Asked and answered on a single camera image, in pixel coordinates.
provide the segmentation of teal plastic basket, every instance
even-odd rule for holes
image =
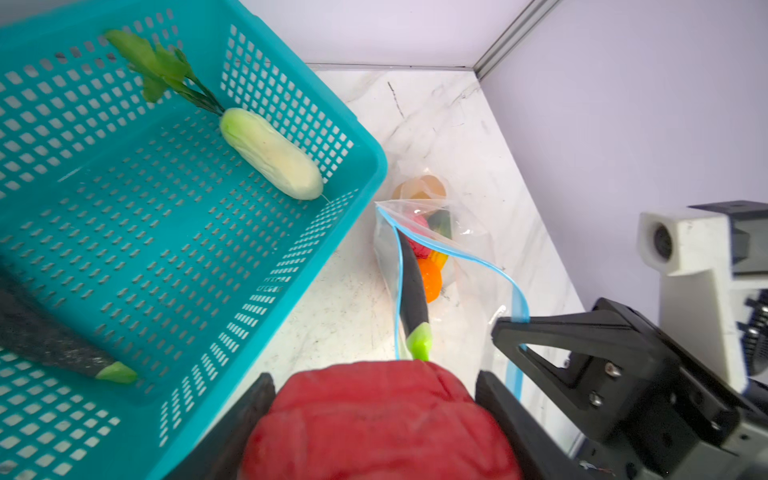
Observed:
[[[225,107],[319,165],[294,200],[101,36],[182,48]],[[0,352],[0,475],[162,478],[197,443],[386,175],[346,106],[236,0],[95,0],[0,30],[0,259],[132,386]]]

